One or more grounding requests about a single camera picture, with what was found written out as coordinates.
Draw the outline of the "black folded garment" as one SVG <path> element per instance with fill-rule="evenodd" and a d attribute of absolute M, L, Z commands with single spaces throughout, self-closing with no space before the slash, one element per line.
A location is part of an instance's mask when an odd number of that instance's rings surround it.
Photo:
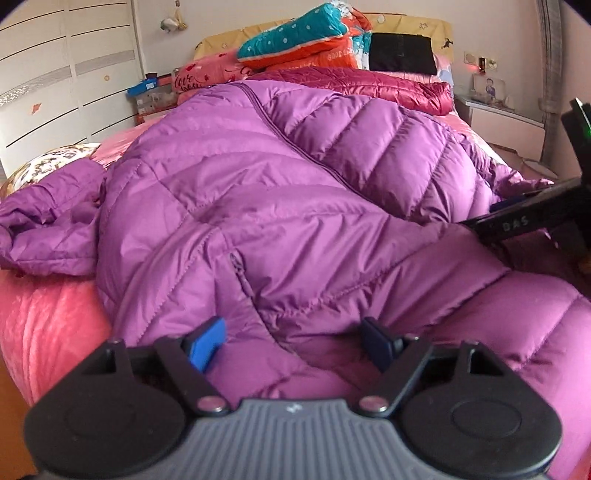
<path fill-rule="evenodd" d="M 429 37 L 400 33 L 373 33 L 370 71 L 435 76 L 438 72 Z"/>

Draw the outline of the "white bedside table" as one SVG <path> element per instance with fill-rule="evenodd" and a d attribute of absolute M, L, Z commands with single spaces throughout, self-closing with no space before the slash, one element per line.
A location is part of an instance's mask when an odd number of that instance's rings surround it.
<path fill-rule="evenodd" d="M 455 96 L 455 107 L 459 116 L 487 143 L 513 150 L 527 160 L 542 159 L 546 134 L 541 122 L 463 95 Z"/>

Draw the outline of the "floral patterned pillow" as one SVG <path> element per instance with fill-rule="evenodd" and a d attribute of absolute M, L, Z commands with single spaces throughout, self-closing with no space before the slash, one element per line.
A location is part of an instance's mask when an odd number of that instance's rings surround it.
<path fill-rule="evenodd" d="M 99 143 L 61 146 L 39 155 L 19 167 L 1 186 L 1 199 L 35 183 L 69 163 L 91 157 Z"/>

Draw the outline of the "blue storage box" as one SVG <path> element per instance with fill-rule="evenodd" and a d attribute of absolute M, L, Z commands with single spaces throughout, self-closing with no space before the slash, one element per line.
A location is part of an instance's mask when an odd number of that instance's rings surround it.
<path fill-rule="evenodd" d="M 149 73 L 144 80 L 126 90 L 134 105 L 137 125 L 177 106 L 178 94 L 172 87 L 172 80 L 171 74 Z"/>

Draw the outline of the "framed child photo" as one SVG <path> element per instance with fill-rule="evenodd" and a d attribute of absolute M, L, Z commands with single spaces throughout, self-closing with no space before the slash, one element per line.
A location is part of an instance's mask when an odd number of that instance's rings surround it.
<path fill-rule="evenodd" d="M 503 104 L 507 97 L 506 83 L 490 75 L 474 74 L 470 95 L 481 103 Z"/>

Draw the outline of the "wall socket with charger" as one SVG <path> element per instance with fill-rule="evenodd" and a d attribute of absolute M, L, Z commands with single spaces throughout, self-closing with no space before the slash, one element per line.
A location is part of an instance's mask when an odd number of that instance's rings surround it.
<path fill-rule="evenodd" d="M 489 57 L 476 54 L 472 51 L 464 52 L 464 64 L 473 72 L 494 72 L 498 69 L 498 62 Z"/>

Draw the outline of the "teal and orange quilt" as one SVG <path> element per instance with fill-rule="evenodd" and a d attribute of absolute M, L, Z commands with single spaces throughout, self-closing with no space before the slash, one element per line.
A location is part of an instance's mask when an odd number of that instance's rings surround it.
<path fill-rule="evenodd" d="M 253 70 L 264 70 L 344 46 L 371 29 L 361 11 L 344 1 L 329 1 L 246 40 L 236 58 Z"/>

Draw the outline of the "grey plaid curtain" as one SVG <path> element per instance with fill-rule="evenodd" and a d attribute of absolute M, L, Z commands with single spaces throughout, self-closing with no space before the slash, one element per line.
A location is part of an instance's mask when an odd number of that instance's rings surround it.
<path fill-rule="evenodd" d="M 559 0 L 537 0 L 543 49 L 543 114 L 545 140 L 541 163 L 550 167 L 560 127 L 563 80 L 563 22 Z"/>

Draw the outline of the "pink folded blanket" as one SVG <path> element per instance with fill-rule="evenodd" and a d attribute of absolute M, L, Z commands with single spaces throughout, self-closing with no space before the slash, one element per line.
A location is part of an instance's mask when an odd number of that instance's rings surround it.
<path fill-rule="evenodd" d="M 211 54 L 184 65 L 172 75 L 172 89 L 177 104 L 184 103 L 199 90 L 217 84 L 245 80 L 254 74 L 236 58 L 238 50 Z"/>

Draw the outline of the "yellow headboard cover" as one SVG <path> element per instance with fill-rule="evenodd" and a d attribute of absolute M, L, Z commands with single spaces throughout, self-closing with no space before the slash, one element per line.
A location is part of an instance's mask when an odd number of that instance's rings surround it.
<path fill-rule="evenodd" d="M 366 12 L 374 32 L 401 33 L 429 37 L 436 55 L 454 62 L 454 34 L 450 23 L 440 19 L 423 18 L 396 13 Z M 243 42 L 270 28 L 287 23 L 288 19 L 265 22 L 205 37 L 194 49 L 193 60 L 238 48 Z"/>

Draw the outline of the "pink bed with bedspread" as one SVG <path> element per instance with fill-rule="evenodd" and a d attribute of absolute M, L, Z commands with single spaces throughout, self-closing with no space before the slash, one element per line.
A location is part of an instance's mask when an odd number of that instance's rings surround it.
<path fill-rule="evenodd" d="M 222 317 L 211 383 L 243 398 L 355 399 L 360 321 L 420 334 L 507 270 L 464 227 L 517 180 L 394 102 L 240 84 L 1 204 L 1 348 L 37 401 L 107 338 Z"/>

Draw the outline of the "purple down jacket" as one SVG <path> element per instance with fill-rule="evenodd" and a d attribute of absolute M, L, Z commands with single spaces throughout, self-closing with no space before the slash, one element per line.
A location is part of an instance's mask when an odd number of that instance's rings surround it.
<path fill-rule="evenodd" d="M 214 316 L 208 376 L 245 398 L 360 398 L 359 326 L 477 340 L 557 411 L 565 479 L 590 447 L 590 297 L 544 233 L 466 221 L 537 190 L 434 117 L 294 83 L 217 85 L 110 167 L 77 160 L 1 204 L 1 265 L 91 278 L 130 346 Z"/>

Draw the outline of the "white sliding wardrobe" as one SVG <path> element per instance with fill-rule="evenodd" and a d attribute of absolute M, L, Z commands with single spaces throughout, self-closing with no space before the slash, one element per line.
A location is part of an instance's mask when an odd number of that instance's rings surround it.
<path fill-rule="evenodd" d="M 135 123 L 141 79 L 128 1 L 25 1 L 1 24 L 1 165 Z"/>

